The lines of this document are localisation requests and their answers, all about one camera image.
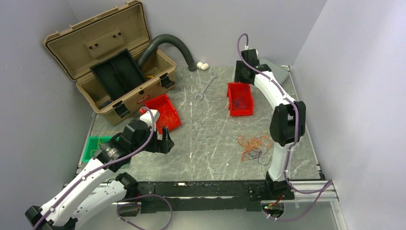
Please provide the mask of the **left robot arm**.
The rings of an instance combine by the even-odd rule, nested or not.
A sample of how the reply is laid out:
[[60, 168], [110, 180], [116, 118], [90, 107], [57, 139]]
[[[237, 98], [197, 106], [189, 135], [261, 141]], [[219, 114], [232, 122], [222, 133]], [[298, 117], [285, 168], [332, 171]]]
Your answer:
[[116, 201], [145, 197], [138, 181], [117, 171], [141, 151], [167, 154], [174, 147], [169, 128], [158, 139], [154, 125], [135, 119], [117, 133], [89, 160], [86, 167], [59, 194], [42, 206], [31, 206], [25, 216], [34, 230], [73, 230]]

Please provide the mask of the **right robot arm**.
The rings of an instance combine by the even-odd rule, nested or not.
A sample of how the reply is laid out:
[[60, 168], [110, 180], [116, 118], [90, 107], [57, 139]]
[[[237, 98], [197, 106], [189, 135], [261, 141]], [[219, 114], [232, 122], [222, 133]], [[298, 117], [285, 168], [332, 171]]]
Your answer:
[[270, 67], [260, 64], [255, 49], [245, 48], [236, 62], [234, 80], [255, 86], [265, 96], [273, 112], [270, 135], [274, 150], [268, 176], [272, 181], [264, 185], [264, 194], [270, 199], [282, 193], [279, 183], [289, 176], [289, 160], [296, 144], [305, 132], [306, 105], [291, 97], [277, 82]]

